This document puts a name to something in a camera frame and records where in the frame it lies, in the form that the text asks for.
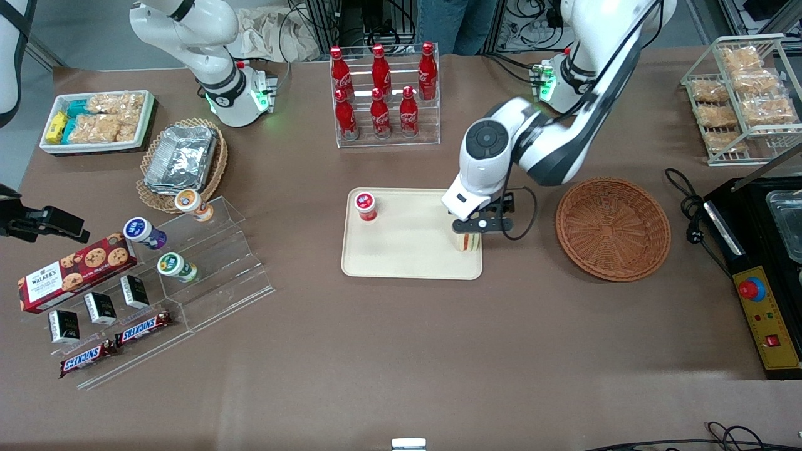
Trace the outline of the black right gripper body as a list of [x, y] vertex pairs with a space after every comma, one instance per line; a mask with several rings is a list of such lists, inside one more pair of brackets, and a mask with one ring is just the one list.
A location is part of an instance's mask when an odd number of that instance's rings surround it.
[[1, 235], [3, 237], [15, 237], [24, 239], [18, 231], [11, 228], [12, 223], [18, 218], [23, 217], [22, 195], [16, 190], [5, 184], [1, 185]]

